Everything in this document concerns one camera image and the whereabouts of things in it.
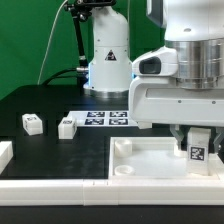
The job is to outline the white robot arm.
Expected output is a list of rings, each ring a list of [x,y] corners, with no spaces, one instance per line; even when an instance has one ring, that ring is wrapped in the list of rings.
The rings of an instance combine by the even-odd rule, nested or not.
[[[129,113],[142,128],[216,127],[224,140],[224,0],[161,0],[165,45],[133,62]]]

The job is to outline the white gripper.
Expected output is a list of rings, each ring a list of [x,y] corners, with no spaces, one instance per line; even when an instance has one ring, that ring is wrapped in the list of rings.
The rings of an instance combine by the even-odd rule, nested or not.
[[[179,125],[216,128],[214,150],[224,140],[224,90],[176,88],[168,78],[137,77],[129,89],[129,114],[136,122],[174,124],[170,132],[178,149],[184,134]]]

